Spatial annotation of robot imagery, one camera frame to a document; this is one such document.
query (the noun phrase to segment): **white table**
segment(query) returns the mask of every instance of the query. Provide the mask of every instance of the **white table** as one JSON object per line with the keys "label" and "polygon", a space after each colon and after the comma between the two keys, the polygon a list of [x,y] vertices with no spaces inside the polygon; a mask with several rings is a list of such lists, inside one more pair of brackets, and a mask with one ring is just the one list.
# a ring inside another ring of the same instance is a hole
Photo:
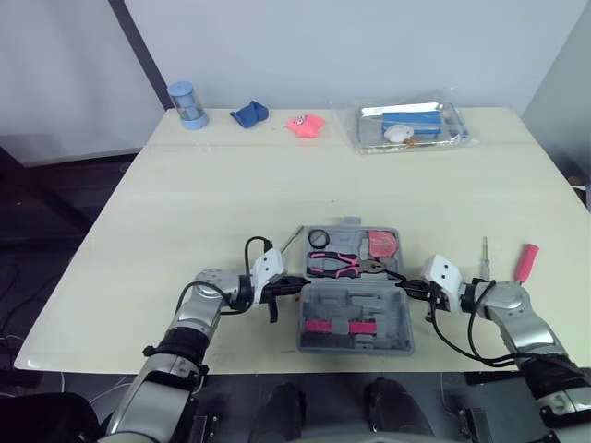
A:
{"label": "white table", "polygon": [[[200,270],[243,272],[251,235],[281,245],[297,225],[343,216],[398,229],[406,274],[414,277],[435,252],[467,279],[476,276],[486,235],[492,277],[510,280],[522,244],[539,245],[525,285],[533,306],[572,359],[591,365],[589,214],[512,111],[464,110],[480,141],[474,147],[367,157],[346,147],[331,122],[321,138],[294,137],[284,123],[305,112],[272,111],[245,130],[226,110],[210,110],[210,125],[195,132],[167,112],[55,288],[16,366],[136,373],[141,350],[162,338],[180,290]],[[315,114],[330,120],[327,111]],[[302,270],[303,241],[286,253],[292,273]],[[416,353],[398,358],[301,353],[297,301],[283,297],[279,306],[274,325],[266,306],[224,317],[206,354],[211,372],[485,369],[439,341],[418,301],[411,300]],[[467,347],[466,316],[439,317],[445,333]],[[506,351],[489,322],[477,322],[476,339],[484,355]]]}

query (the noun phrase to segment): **plastic container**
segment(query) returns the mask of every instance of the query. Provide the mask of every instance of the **plastic container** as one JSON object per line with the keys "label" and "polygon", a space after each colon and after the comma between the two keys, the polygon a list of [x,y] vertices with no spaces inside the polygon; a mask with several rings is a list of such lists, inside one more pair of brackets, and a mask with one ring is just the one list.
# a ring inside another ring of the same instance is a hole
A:
{"label": "plastic container", "polygon": [[450,102],[332,104],[341,135],[359,154],[451,150],[475,142]]}
{"label": "plastic container", "polygon": [[181,117],[181,123],[186,129],[201,129],[209,123],[210,120],[199,103],[193,85],[189,81],[177,81],[166,90]]}
{"label": "plastic container", "polygon": [[[329,244],[323,252],[355,254],[366,257],[364,243],[368,231],[392,233],[398,241],[393,257],[380,261],[386,269],[402,273],[400,235],[393,228],[360,226],[359,219],[345,219],[342,226],[311,226],[326,231]],[[345,263],[310,258],[319,252],[308,242],[305,252],[306,269],[339,269]],[[297,346],[302,352],[363,353],[407,356],[415,351],[406,292],[394,286],[396,280],[384,272],[362,273],[358,278],[319,278],[306,273],[311,284],[304,286],[300,296],[300,318]]]}

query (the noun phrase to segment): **gray wall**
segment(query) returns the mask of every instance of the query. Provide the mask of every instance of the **gray wall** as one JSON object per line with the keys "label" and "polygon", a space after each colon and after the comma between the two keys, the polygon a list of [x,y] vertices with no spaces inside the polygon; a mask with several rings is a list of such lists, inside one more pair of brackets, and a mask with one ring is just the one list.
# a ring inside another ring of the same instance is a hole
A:
{"label": "gray wall", "polygon": [[524,114],[537,141],[565,173],[591,175],[591,4]]}
{"label": "gray wall", "polygon": [[585,0],[127,0],[167,82],[210,106],[322,107],[455,87],[522,113]]}
{"label": "gray wall", "polygon": [[163,108],[106,0],[0,0],[0,146],[22,162],[140,149]]}

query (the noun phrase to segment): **blue cloth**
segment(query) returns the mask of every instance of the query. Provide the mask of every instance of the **blue cloth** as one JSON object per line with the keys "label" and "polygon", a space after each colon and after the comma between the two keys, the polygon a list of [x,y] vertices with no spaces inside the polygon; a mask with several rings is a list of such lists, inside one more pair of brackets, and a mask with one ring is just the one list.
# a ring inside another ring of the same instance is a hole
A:
{"label": "blue cloth", "polygon": [[441,132],[441,115],[439,111],[423,113],[384,113],[383,130],[392,125],[407,125],[415,130],[415,134],[439,134]]}
{"label": "blue cloth", "polygon": [[253,100],[248,106],[245,106],[235,113],[232,112],[230,115],[233,116],[239,125],[246,128],[252,127],[256,123],[266,120],[267,117],[269,117],[269,109]]}

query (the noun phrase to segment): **wire cutters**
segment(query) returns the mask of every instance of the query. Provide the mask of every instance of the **wire cutters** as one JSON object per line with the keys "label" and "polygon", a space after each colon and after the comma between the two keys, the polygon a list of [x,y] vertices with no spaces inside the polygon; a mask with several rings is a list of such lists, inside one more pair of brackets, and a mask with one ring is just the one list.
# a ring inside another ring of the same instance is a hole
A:
{"label": "wire cutters", "polygon": [[327,277],[329,279],[339,279],[341,277],[350,277],[356,279],[359,274],[366,272],[368,274],[377,274],[386,270],[386,267],[375,260],[360,260],[355,254],[341,254],[339,252],[310,252],[308,258],[328,258],[346,263],[348,266],[335,270],[309,267],[308,275],[315,277]]}

